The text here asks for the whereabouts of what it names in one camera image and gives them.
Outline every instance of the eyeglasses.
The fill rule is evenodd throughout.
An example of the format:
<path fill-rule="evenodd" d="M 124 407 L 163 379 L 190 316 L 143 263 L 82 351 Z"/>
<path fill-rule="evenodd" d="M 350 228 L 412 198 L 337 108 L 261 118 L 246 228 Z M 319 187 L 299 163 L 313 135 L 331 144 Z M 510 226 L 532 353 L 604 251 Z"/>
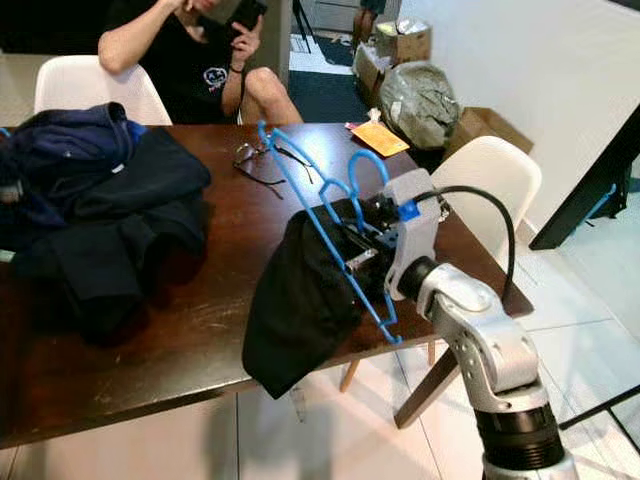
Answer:
<path fill-rule="evenodd" d="M 311 171 L 309 170 L 312 168 L 310 164 L 299 159 L 286 148 L 276 146 L 276 150 L 281 155 L 289 157 L 302 165 L 307 172 L 309 182 L 313 183 Z M 278 190 L 276 190 L 275 185 L 286 183 L 286 180 L 281 177 L 276 163 L 269 158 L 265 158 L 265 154 L 267 153 L 269 153 L 269 151 L 264 148 L 256 148 L 250 143 L 243 143 L 236 149 L 236 159 L 233 162 L 233 167 L 245 177 L 269 188 L 269 190 L 282 200 L 283 197 Z"/>

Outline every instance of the orange paper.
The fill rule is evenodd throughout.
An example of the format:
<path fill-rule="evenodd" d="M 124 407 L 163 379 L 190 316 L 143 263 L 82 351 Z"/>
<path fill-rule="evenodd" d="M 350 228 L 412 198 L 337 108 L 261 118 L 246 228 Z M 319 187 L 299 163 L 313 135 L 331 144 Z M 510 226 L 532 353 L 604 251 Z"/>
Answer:
<path fill-rule="evenodd" d="M 363 123 L 351 131 L 384 157 L 390 157 L 409 148 L 409 145 L 394 135 L 382 123 Z"/>

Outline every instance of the person's leg in background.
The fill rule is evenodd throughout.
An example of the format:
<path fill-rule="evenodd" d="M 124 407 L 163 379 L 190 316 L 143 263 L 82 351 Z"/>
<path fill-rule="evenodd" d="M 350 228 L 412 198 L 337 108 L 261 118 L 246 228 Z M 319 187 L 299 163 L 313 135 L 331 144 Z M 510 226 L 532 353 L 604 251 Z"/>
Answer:
<path fill-rule="evenodd" d="M 384 13 L 387 0 L 360 0 L 360 9 L 353 18 L 353 51 L 360 42 L 367 43 L 378 15 Z"/>
<path fill-rule="evenodd" d="M 371 30 L 373 30 L 373 22 L 376 21 L 378 14 L 371 11 L 365 10 L 364 15 L 362 15 L 362 23 L 360 24 L 360 41 L 362 43 L 367 43 L 369 37 L 371 36 Z"/>
<path fill-rule="evenodd" d="M 362 38 L 362 19 L 364 18 L 364 8 L 360 8 L 353 17 L 353 38 L 351 40 L 351 48 L 355 52 Z"/>
<path fill-rule="evenodd" d="M 303 123 L 284 85 L 266 67 L 251 70 L 245 77 L 240 112 L 244 124 L 256 124 L 261 119 L 271 125 Z"/>

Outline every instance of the white floor tile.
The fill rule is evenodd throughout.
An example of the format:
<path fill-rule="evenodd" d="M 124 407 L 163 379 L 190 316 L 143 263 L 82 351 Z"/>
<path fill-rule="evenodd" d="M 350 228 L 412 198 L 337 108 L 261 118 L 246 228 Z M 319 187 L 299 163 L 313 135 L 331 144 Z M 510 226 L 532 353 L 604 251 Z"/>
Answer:
<path fill-rule="evenodd" d="M 22 446 L 11 480 L 237 479 L 230 395 Z"/>
<path fill-rule="evenodd" d="M 575 413 L 640 383 L 640 347 L 616 320 L 536 331 L 531 336 Z M 640 476 L 640 457 L 608 414 L 581 425 L 605 462 L 617 472 L 616 478 Z"/>
<path fill-rule="evenodd" d="M 531 332 L 554 381 L 578 411 L 640 383 L 640 345 L 616 320 Z"/>
<path fill-rule="evenodd" d="M 307 37 L 309 40 L 309 47 L 311 53 L 307 50 L 307 46 L 302 40 L 302 36 L 296 33 L 291 34 L 292 51 L 289 56 L 289 69 L 299 72 L 318 72 L 318 73 L 333 73 L 336 75 L 353 75 L 351 67 L 344 65 L 332 65 L 328 63 L 322 50 L 317 43 L 313 41 L 311 37 Z"/>
<path fill-rule="evenodd" d="M 5 448 L 0 450 L 0 480 L 6 480 L 9 478 L 9 471 L 11 470 L 11 464 L 13 463 L 13 457 L 15 457 L 15 448 Z"/>
<path fill-rule="evenodd" d="M 630 194 L 627 205 L 616 219 L 580 225 L 558 252 L 640 341 L 640 193 Z"/>
<path fill-rule="evenodd" d="M 558 423 L 574 417 L 576 412 L 570 407 L 543 364 L 540 365 L 540 380 L 547 388 L 549 403 Z M 619 472 L 612 469 L 602 457 L 583 424 L 561 431 L 560 438 L 565 449 L 573 455 L 580 478 L 611 480 L 620 478 Z"/>
<path fill-rule="evenodd" d="M 436 344 L 437 358 L 445 350 L 446 344 Z M 428 371 L 426 350 L 424 347 L 401 350 L 398 357 L 413 391 Z M 449 386 L 420 416 L 420 422 L 416 423 L 420 423 L 427 434 L 443 479 L 482 477 L 482 442 L 461 377 Z"/>
<path fill-rule="evenodd" d="M 555 251 L 521 248 L 514 281 L 535 310 L 518 321 L 526 330 L 539 330 L 600 321 L 611 311 Z"/>
<path fill-rule="evenodd" d="M 613 408 L 618 420 L 634 439 L 636 445 L 640 445 L 640 395 L 636 395 Z"/>
<path fill-rule="evenodd" d="M 440 478 L 420 425 L 398 430 L 393 412 L 409 392 L 393 354 L 362 361 L 347 393 L 344 367 L 309 375 L 277 401 L 239 396 L 240 477 L 253 479 Z"/>

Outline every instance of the person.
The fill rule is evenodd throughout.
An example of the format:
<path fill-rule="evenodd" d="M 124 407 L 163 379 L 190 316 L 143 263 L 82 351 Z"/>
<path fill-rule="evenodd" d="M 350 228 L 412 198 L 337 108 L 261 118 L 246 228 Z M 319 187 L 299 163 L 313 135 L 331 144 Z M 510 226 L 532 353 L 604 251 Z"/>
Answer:
<path fill-rule="evenodd" d="M 367 42 L 371 36 L 373 22 L 378 15 L 384 13 L 387 0 L 360 0 L 360 9 L 353 19 L 353 51 L 358 49 L 360 42 Z"/>
<path fill-rule="evenodd" d="M 245 72 L 260 46 L 262 16 L 238 36 L 203 14 L 225 0 L 114 0 L 98 42 L 100 64 L 119 74 L 140 63 L 174 123 L 302 122 L 278 77 Z"/>

